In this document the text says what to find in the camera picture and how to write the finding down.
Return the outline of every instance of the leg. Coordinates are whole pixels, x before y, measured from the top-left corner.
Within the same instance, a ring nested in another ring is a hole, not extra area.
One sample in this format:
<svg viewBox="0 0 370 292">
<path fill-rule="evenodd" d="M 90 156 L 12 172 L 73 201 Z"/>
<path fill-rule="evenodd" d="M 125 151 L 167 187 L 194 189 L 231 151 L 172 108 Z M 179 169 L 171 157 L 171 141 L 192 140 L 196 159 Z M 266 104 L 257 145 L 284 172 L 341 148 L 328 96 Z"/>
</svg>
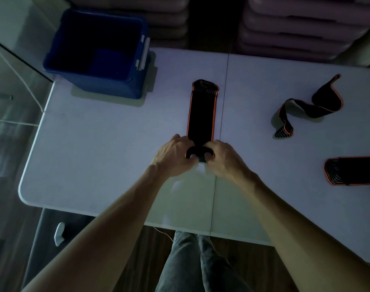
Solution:
<svg viewBox="0 0 370 292">
<path fill-rule="evenodd" d="M 155 292 L 204 292 L 197 236 L 176 231 Z"/>
<path fill-rule="evenodd" d="M 201 251 L 202 279 L 206 292 L 252 291 L 231 265 L 216 252 L 208 236 L 198 235 L 198 244 Z"/>
</svg>

